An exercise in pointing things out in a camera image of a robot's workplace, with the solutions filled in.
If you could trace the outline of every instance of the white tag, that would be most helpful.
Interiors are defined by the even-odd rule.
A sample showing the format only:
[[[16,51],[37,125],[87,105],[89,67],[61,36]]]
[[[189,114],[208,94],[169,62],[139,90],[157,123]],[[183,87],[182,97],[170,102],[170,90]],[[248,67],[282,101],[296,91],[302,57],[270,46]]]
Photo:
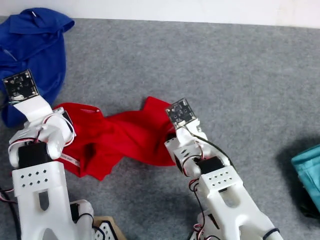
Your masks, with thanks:
[[[76,165],[78,168],[80,168],[80,162],[77,159],[75,159],[69,155],[66,155],[64,153],[61,154],[60,158],[69,162],[69,163],[72,163],[73,165]]]

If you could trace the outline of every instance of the circuit board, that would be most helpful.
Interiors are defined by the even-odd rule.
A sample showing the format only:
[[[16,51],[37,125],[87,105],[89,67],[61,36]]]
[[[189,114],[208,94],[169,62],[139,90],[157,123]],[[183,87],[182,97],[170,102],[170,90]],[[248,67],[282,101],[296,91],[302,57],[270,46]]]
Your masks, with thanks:
[[[3,80],[9,103],[14,105],[39,95],[30,70],[4,78]]]
[[[176,129],[196,119],[194,112],[185,98],[175,102],[165,111]]]

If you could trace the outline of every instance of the blue cloth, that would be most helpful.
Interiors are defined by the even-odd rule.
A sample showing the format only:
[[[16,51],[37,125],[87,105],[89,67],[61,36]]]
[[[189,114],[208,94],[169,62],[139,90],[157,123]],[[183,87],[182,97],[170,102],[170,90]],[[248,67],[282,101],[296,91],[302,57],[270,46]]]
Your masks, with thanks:
[[[320,145],[309,148],[291,160],[299,179],[320,211]]]
[[[52,104],[66,75],[63,33],[74,24],[66,15],[47,8],[31,8],[11,15],[0,24],[0,79],[30,69],[40,95]],[[2,81],[0,89],[7,94]],[[26,121],[11,105],[1,115],[7,127]]]

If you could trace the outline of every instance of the blue jacket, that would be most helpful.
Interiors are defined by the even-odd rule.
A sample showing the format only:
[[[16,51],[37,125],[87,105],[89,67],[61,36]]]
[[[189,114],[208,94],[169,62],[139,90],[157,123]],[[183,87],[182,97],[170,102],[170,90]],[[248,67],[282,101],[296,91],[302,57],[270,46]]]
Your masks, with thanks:
[[[11,15],[0,24],[0,79],[30,69],[40,95],[52,104],[66,74],[63,33],[74,24],[66,15],[47,8],[31,8]],[[7,94],[2,81],[0,90]],[[1,115],[8,127],[26,121],[11,105]]]

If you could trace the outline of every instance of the black strap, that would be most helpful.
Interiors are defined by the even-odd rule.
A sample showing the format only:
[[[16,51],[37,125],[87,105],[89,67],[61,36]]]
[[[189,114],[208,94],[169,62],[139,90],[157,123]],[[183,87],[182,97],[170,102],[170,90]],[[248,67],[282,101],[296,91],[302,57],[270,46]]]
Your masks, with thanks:
[[[273,228],[273,229],[271,229],[270,231],[268,231],[264,236],[263,236],[263,238],[262,238],[262,240],[266,240],[271,234],[273,234],[274,232],[278,232],[278,233],[280,233],[280,230],[279,230],[279,228]]]

